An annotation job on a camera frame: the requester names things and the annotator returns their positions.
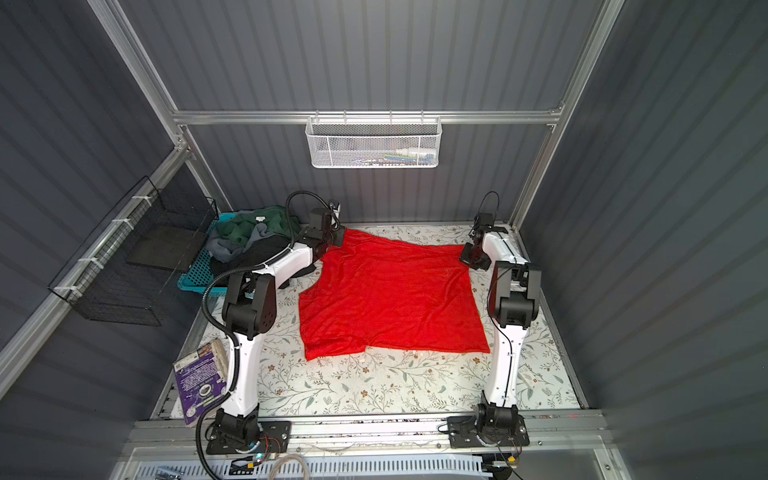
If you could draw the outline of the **red t shirt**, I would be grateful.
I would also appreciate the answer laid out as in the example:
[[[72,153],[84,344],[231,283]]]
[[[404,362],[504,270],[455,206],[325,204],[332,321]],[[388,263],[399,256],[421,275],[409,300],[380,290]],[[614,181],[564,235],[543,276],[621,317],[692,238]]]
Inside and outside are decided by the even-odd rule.
[[[322,259],[299,296],[305,357],[367,348],[442,353],[490,351],[459,245],[417,245],[359,230]]]

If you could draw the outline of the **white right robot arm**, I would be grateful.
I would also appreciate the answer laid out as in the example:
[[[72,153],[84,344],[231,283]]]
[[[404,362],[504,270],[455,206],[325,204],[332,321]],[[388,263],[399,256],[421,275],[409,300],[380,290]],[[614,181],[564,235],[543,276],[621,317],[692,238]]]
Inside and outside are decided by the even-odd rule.
[[[489,271],[486,300],[494,327],[491,373],[477,406],[475,429],[480,434],[520,431],[517,376],[522,349],[540,310],[541,269],[518,249],[509,232],[494,224],[491,213],[474,218],[470,241],[460,261],[473,270]]]

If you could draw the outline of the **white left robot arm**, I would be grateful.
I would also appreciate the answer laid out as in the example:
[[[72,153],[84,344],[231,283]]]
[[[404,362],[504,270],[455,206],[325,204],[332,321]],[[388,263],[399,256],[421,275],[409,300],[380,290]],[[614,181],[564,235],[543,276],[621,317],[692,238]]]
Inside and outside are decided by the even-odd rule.
[[[223,331],[228,337],[225,399],[216,408],[210,444],[229,450],[256,449],[262,439],[258,420],[258,375],[266,333],[277,318],[278,288],[313,266],[330,247],[343,244],[345,227],[340,205],[331,202],[310,212],[309,224],[296,240],[263,260],[251,261],[227,275],[222,304]]]

